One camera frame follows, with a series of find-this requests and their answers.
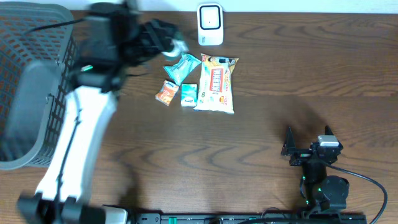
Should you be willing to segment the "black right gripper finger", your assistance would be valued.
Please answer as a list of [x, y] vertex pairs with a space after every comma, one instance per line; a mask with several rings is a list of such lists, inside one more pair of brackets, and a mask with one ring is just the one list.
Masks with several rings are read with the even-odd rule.
[[325, 136], [326, 136], [326, 147], [338, 148], [337, 154], [340, 154], [341, 151], [343, 150], [343, 145], [339, 142], [339, 140], [333, 134], [331, 128], [328, 125], [325, 126]]
[[282, 146], [281, 155], [282, 156], [291, 156], [295, 152], [295, 141], [293, 137], [293, 133], [291, 127], [287, 128], [285, 141]]

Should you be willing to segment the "teal crinkled snack pack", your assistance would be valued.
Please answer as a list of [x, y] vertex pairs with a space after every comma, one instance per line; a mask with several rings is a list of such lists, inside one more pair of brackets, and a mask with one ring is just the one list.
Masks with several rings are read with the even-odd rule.
[[180, 61], [172, 66], [165, 66], [164, 70], [176, 85], [181, 85], [188, 75], [199, 65], [201, 61], [190, 54], [182, 53]]

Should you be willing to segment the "orange Kleenex tissue pack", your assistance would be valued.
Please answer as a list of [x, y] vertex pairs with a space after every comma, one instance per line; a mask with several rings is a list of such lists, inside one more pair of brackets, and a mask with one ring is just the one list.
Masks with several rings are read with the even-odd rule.
[[175, 94], [178, 92], [179, 86], [173, 82], [164, 81], [164, 84], [160, 91], [155, 95], [156, 100], [162, 102], [163, 104], [169, 106], [173, 100]]

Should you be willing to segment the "teal Kleenex tissue pack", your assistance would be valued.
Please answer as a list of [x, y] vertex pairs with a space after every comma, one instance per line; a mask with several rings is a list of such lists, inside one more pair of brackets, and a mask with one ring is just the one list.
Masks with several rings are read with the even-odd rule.
[[197, 105], [197, 84], [182, 84], [181, 106], [195, 107]]

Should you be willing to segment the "large yellow wipes pack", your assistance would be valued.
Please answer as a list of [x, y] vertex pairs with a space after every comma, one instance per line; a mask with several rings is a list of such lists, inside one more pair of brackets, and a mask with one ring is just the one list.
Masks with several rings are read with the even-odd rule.
[[234, 114], [231, 82], [238, 60], [201, 54], [201, 75], [194, 110]]

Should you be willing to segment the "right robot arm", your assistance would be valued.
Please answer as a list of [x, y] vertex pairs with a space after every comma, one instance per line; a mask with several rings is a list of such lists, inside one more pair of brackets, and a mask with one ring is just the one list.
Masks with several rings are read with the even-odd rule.
[[342, 149], [343, 145], [328, 126], [325, 127], [325, 133], [319, 135], [317, 141], [306, 149], [296, 147], [293, 132], [287, 129], [281, 154], [290, 157], [291, 166], [302, 168], [299, 189], [307, 203], [307, 208], [302, 212], [303, 217], [337, 214], [346, 208], [349, 182], [342, 177], [328, 175], [326, 171], [327, 165], [337, 161]]

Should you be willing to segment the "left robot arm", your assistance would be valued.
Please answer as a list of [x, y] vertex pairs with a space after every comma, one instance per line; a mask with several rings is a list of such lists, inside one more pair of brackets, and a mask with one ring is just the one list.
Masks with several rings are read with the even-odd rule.
[[140, 22], [135, 1], [94, 3], [85, 21], [91, 31], [68, 74], [70, 91], [52, 161], [35, 194], [17, 201], [27, 223], [135, 222], [126, 208], [89, 204], [96, 158], [126, 69], [158, 54], [177, 57], [187, 51], [176, 25], [159, 19]]

